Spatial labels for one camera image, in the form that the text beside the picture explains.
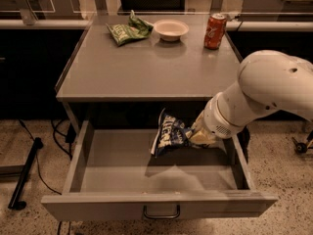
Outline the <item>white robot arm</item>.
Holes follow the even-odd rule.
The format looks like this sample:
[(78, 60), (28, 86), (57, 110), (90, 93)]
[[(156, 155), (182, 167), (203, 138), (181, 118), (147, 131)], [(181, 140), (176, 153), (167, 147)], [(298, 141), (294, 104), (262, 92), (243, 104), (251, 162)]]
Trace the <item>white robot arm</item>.
[(235, 82), (207, 102), (189, 140), (210, 145), (277, 111), (313, 120), (313, 64), (278, 51), (256, 51), (242, 60)]

